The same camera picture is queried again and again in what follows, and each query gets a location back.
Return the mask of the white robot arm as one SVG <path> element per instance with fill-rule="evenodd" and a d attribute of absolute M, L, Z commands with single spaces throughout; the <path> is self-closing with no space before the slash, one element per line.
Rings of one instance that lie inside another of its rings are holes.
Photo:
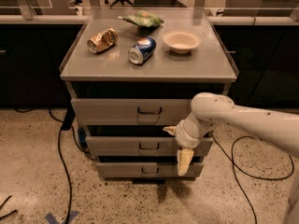
<path fill-rule="evenodd" d="M 191 113 L 186 119 L 164 128 L 180 146 L 178 175 L 187 174 L 194 150 L 221 123 L 299 158 L 298 115 L 236 105 L 225 95 L 202 92 L 192 98 Z"/>

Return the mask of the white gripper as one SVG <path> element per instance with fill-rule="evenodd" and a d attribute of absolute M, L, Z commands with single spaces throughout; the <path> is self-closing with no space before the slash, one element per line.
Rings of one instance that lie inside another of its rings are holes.
<path fill-rule="evenodd" d="M 207 133 L 212 132 L 217 127 L 218 123 L 201 120 L 193 113 L 177 126 L 163 127 L 163 131 L 175 136 L 177 143 L 183 148 L 177 153 L 179 176 L 187 174 L 193 157 L 193 149 L 202 142 Z"/>

